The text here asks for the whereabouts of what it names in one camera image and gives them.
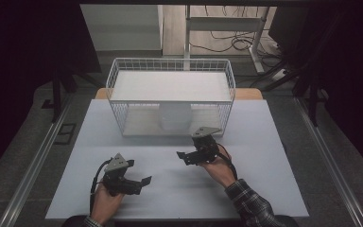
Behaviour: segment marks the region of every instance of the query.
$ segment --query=wrist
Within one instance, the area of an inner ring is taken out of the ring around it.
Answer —
[[[84,220],[84,224],[86,226],[95,226],[95,227],[102,227],[102,224],[100,224],[99,222],[97,222],[95,219],[93,219],[91,216],[88,216],[85,220]]]
[[[93,220],[94,222],[96,222],[97,224],[103,226],[107,220],[105,220],[104,218],[101,218],[100,216],[97,216],[97,215],[94,215],[94,214],[91,214],[90,215],[90,219]]]
[[[222,184],[222,186],[226,189],[226,188],[228,188],[230,185],[232,185],[235,182],[236,182],[235,179],[225,179],[220,184]]]

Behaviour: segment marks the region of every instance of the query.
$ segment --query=wire mesh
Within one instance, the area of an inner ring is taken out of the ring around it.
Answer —
[[[134,58],[126,58],[126,59],[115,59],[112,64],[112,68],[107,80],[107,97],[110,101],[113,114],[117,121],[117,124],[122,132],[122,134],[130,134],[128,132],[128,124],[130,125],[135,121],[133,116],[130,116],[131,113],[135,115],[135,111],[139,110],[146,111],[150,109],[152,112],[159,111],[159,107],[161,102],[141,102],[136,103],[134,101],[114,101],[111,100],[112,92],[114,85],[116,83],[117,76],[121,71],[201,71],[201,72],[223,72],[226,75],[227,85],[229,87],[229,95],[230,102],[195,102],[191,103],[191,110],[193,112],[193,116],[195,120],[202,126],[207,127],[217,127],[221,128],[222,132],[219,134],[222,135],[226,129],[227,121],[230,115],[230,111],[232,109],[234,96],[235,96],[235,83],[233,77],[233,70],[228,60],[210,60],[210,59],[134,59]],[[134,122],[132,126],[135,128],[136,126],[141,126],[147,128],[149,125],[147,122]],[[164,134],[187,134],[191,131],[166,131],[160,132],[155,130],[145,131],[142,134],[156,134],[159,133],[161,135]]]

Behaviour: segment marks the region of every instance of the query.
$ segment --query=wall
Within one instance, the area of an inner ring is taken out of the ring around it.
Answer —
[[[162,6],[81,5],[96,51],[161,50]]]

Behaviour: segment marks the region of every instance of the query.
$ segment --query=gray floor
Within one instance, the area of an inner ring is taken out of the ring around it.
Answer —
[[[106,81],[112,58],[128,57],[128,55],[158,57],[150,54],[143,55],[143,53],[111,53],[110,55],[101,53],[99,56],[103,74],[93,74],[93,77]],[[173,52],[169,56],[179,56],[179,54]],[[250,58],[247,56],[226,57],[232,62],[237,87],[250,86],[257,78]],[[71,109],[63,122],[64,124],[76,124],[75,134],[70,138],[68,145],[53,145],[50,149],[15,226],[60,226],[62,223],[62,220],[45,220],[44,216],[77,139],[89,103],[97,91],[97,88],[85,80],[78,77],[75,79],[78,83],[78,90],[74,94]],[[270,79],[263,81],[264,84],[269,82]],[[293,85],[294,81],[291,81],[271,92],[263,93],[263,95],[268,102],[281,140],[285,144],[286,156],[310,215],[309,218],[296,218],[296,220],[302,227],[355,226],[320,156],[316,143],[304,124],[294,97],[291,95],[290,91]],[[0,218],[51,126],[52,110],[41,109],[43,102],[51,98],[51,84],[45,84],[37,89],[34,95],[34,105],[25,123],[0,160]],[[317,116],[320,124],[319,129],[325,142],[363,208],[363,159],[324,110],[322,103],[319,104]],[[62,142],[67,139],[69,138],[66,136],[58,136],[56,141]]]

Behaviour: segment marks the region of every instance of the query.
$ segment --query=white wire basket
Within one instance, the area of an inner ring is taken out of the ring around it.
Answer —
[[[115,59],[106,88],[124,136],[223,135],[235,96],[228,60]]]

